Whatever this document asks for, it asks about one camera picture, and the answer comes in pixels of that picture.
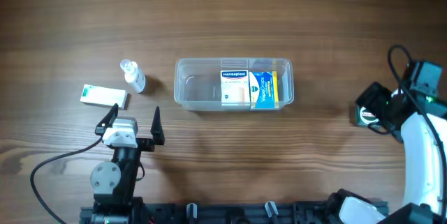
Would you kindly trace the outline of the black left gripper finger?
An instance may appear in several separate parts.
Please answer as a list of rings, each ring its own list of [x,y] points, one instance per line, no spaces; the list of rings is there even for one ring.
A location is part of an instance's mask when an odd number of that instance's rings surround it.
[[[110,111],[103,117],[103,119],[96,125],[96,130],[106,130],[112,127],[113,122],[118,116],[119,106],[115,103]]]
[[[154,111],[154,117],[152,120],[152,126],[150,129],[150,133],[152,134],[154,139],[163,139],[164,133],[161,125],[161,114],[159,106],[156,107]]]

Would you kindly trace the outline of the white Hansaplast plaster box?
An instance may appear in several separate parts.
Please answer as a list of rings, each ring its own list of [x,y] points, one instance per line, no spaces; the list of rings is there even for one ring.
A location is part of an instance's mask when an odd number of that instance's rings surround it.
[[[248,70],[221,71],[221,103],[223,106],[249,106]]]

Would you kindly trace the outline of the blue yellow VapoDrops packet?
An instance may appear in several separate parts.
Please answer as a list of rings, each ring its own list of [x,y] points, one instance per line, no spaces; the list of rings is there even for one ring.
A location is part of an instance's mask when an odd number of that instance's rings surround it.
[[[276,71],[250,72],[249,88],[252,110],[279,109]]]

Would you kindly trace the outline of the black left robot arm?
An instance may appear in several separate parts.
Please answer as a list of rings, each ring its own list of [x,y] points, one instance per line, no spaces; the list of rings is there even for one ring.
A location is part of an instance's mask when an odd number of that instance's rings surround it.
[[[138,170],[142,168],[141,153],[153,152],[156,145],[165,144],[160,109],[154,112],[151,137],[138,137],[138,124],[133,117],[119,117],[119,106],[113,105],[109,113],[97,124],[95,134],[113,150],[112,159],[98,164],[91,172],[94,189],[94,206],[83,209],[81,223],[134,224],[149,223],[149,212],[134,190]]]

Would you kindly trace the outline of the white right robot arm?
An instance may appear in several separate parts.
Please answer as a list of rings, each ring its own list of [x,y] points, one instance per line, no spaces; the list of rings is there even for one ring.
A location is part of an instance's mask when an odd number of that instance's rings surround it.
[[[410,61],[398,88],[372,83],[356,100],[372,113],[383,134],[404,146],[402,208],[389,216],[372,202],[348,191],[333,193],[325,218],[337,223],[446,222],[446,102],[437,99],[441,66]]]

